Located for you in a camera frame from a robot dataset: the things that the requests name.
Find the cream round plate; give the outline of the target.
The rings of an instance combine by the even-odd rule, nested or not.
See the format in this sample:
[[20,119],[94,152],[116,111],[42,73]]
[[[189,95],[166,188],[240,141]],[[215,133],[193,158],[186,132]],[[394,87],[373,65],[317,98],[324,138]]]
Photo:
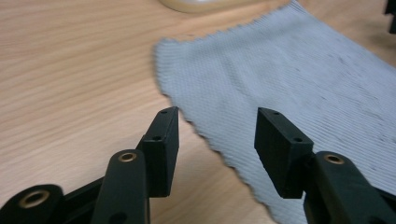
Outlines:
[[259,0],[158,0],[165,7],[182,13],[201,13],[242,6]]

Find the light blue knitted cloth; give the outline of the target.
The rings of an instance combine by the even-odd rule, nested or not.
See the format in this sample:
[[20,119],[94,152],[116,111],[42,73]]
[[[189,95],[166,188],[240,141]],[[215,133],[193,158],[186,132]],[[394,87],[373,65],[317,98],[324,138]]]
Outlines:
[[257,111],[281,112],[314,143],[350,158],[375,187],[396,195],[396,35],[358,20],[366,46],[298,2],[255,21],[155,47],[157,80],[198,134],[266,204],[279,224],[306,224],[254,149]]

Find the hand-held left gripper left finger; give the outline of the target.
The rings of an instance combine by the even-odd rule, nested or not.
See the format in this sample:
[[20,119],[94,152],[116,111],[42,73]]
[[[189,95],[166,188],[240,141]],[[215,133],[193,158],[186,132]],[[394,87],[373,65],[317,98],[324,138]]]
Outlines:
[[172,106],[157,113],[135,149],[111,157],[91,224],[149,224],[149,200],[170,195],[178,148],[178,108]]

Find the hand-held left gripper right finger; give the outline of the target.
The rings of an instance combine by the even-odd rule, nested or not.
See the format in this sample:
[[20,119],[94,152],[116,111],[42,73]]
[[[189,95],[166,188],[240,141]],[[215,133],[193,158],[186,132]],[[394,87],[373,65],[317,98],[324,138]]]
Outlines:
[[313,145],[283,114],[258,109],[254,147],[278,195],[304,200],[308,224],[396,224],[396,196],[373,187],[349,158]]

